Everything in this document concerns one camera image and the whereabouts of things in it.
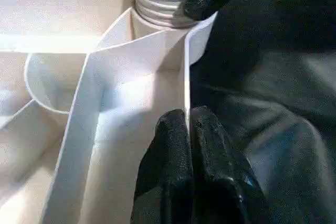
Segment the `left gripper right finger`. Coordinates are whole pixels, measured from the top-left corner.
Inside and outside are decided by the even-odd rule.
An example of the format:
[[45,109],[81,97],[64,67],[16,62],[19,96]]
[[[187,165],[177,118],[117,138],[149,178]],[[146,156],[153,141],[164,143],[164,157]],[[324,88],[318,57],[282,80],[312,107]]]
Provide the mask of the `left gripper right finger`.
[[270,223],[266,197],[244,154],[206,106],[190,114],[198,223]]

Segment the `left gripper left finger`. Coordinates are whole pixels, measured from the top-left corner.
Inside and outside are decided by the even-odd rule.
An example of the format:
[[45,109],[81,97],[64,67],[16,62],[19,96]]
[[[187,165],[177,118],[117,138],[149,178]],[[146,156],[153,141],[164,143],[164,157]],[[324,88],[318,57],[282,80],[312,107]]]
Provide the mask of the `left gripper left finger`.
[[133,197],[134,223],[191,223],[194,179],[185,114],[162,115],[141,159]]

